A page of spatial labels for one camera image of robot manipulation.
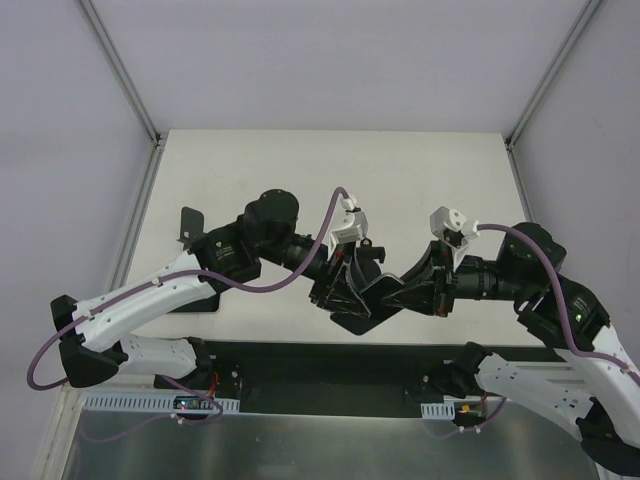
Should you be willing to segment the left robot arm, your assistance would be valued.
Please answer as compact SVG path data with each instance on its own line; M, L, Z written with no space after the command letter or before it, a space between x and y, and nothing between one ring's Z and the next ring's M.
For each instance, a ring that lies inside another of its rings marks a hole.
M367 237L366 214L342 188L332 194L316 237L297 234L298 213L292 193L268 190L234 222L194 240L153 274L90 300L54 299L51 312L69 384L86 388L124 373L204 387L212 367L201 340L141 337L136 329L229 289L266 294L300 276L318 280L331 261Z

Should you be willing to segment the silver-edged black phone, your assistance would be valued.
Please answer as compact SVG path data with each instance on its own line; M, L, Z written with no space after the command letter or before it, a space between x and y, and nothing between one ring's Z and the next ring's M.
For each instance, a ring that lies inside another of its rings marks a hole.
M363 335L400 312L401 308L392 305L387 297L399 291L402 286L403 282L395 275L383 274L360 289L358 296L363 301L366 312L353 314L348 330L355 335Z

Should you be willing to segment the black round phone stand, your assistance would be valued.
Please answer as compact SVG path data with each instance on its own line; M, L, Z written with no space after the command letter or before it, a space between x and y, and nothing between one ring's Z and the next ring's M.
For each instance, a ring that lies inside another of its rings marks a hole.
M385 262L386 250L383 246L375 246L369 238L364 238L356 247L355 256L362 271L379 271Z

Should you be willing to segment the wooden base phone stand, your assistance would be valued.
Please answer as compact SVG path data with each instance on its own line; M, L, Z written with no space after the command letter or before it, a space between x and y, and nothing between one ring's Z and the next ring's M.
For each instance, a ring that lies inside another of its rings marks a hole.
M180 231L177 241L182 244L184 250L191 248L192 244L204 236L205 216L196 209L183 206L180 212Z

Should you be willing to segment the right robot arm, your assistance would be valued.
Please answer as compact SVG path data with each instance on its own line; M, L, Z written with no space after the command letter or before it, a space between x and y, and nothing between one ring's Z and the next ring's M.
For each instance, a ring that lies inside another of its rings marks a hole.
M510 301L527 333L568 363L584 392L519 369L474 342L427 375L439 393L463 398L477 389L511 400L574 437L596 464L639 474L639 369L610 316L584 285L560 274L567 255L540 225L433 220L435 236L386 307L447 316L457 300Z

